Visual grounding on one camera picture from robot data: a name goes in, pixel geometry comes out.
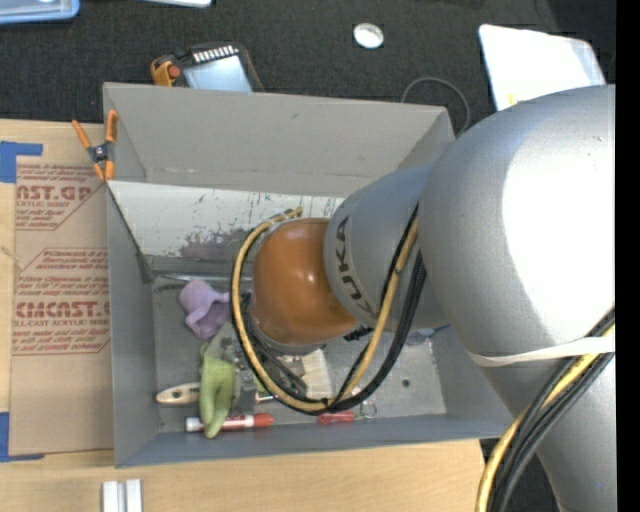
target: black carpet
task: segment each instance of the black carpet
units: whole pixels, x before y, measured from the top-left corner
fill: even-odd
[[[151,61],[176,46],[237,41],[267,91],[397,102],[430,76],[460,89],[476,123],[495,112],[481,24],[586,40],[615,83],[616,14],[616,0],[217,0],[205,9],[81,0],[69,21],[0,26],[0,117],[101,122],[105,81],[151,83]],[[353,42],[361,22],[382,27],[383,48]],[[438,83],[416,86],[407,101],[447,107],[456,131],[465,122],[460,98]],[[555,510],[536,459],[510,512]]]

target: yellow cable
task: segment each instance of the yellow cable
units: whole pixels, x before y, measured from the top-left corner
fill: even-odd
[[[615,334],[615,324],[612,325],[607,331],[604,333],[604,336],[610,336]],[[560,394],[567,386],[569,386],[572,382],[574,382],[582,373],[591,366],[594,361],[598,358],[600,354],[585,354],[576,363],[567,370],[564,377],[555,385],[555,387],[549,393],[549,396],[544,402],[544,405],[548,405],[551,403],[557,396]],[[498,467],[500,466],[502,459],[504,458],[515,433],[522,422],[522,418],[524,417],[528,407],[523,410],[517,418],[513,421],[513,423],[509,426],[509,428],[505,431],[502,437],[498,440],[489,459],[487,460],[487,464],[485,465],[484,472],[482,473],[482,477],[480,479],[480,484],[478,487],[478,495],[476,498],[476,512],[486,512],[487,507],[489,506],[489,497],[491,495],[491,491],[494,487],[494,479],[496,477],[496,473],[498,472]]]
[[[289,395],[280,386],[278,386],[278,384],[266,372],[266,370],[260,363],[258,357],[256,356],[256,353],[253,349],[253,345],[251,344],[251,341],[247,334],[246,327],[244,325],[244,319],[242,318],[242,310],[240,308],[240,279],[242,274],[242,267],[244,266],[244,260],[249,252],[249,249],[251,248],[251,245],[264,231],[269,229],[271,226],[273,226],[277,222],[281,222],[293,217],[300,216],[301,213],[302,213],[302,208],[299,207],[291,212],[278,215],[273,219],[263,222],[249,234],[245,242],[242,244],[242,247],[240,247],[240,251],[238,252],[238,256],[236,257],[235,264],[233,267],[233,274],[231,279],[231,306],[232,306],[232,312],[233,312],[236,328],[238,330],[238,335],[240,337],[240,343],[242,344],[242,347],[244,348],[245,353],[247,354],[247,358],[249,359],[249,362],[251,363],[252,368],[254,368],[254,370],[258,374],[258,377],[260,378],[264,386],[267,388],[267,390],[272,395],[278,396],[278,398],[282,402],[284,402],[285,404],[293,408],[307,411],[307,412],[317,412],[317,411],[326,409],[327,405],[332,405],[335,402],[336,397],[328,399],[327,404],[325,404],[324,402],[309,403]],[[409,259],[409,253],[410,253],[411,247],[413,246],[417,238],[417,233],[418,233],[418,225],[417,225],[417,221],[414,221],[413,224],[411,225],[407,238],[403,244],[400,255],[398,257],[396,266],[389,280],[387,292],[382,302],[380,315],[378,316],[378,321],[376,323],[376,327],[372,334],[371,341],[367,347],[365,355],[363,356],[362,362],[358,367],[358,370],[352,376],[347,387],[345,388],[345,392],[344,392],[345,395],[351,392],[356,387],[360,378],[362,377],[367,367],[371,363],[373,353],[375,352],[375,349],[380,341],[384,327],[387,323],[389,313],[391,311],[391,304],[393,301],[393,297],[395,295],[395,291],[398,287],[398,282],[400,280],[400,273],[404,268],[404,266],[406,265],[407,260]]]

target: purple cloth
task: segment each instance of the purple cloth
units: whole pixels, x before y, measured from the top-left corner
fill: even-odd
[[[214,290],[206,281],[190,281],[178,295],[187,313],[184,322],[197,338],[208,340],[231,318],[229,293]]]

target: white round object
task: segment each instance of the white round object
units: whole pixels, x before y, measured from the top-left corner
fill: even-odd
[[[380,27],[371,23],[360,23],[353,29],[353,37],[363,48],[379,48],[384,42],[384,34]]]

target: red marker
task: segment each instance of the red marker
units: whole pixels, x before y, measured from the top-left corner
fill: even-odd
[[[331,423],[351,423],[356,419],[355,413],[351,409],[340,412],[325,412],[318,416],[318,423],[330,425]]]
[[[220,430],[246,430],[248,428],[265,428],[271,426],[273,416],[267,413],[245,414],[243,416],[229,416]],[[204,423],[200,421],[198,416],[187,416],[184,419],[184,429],[187,432],[204,431]]]

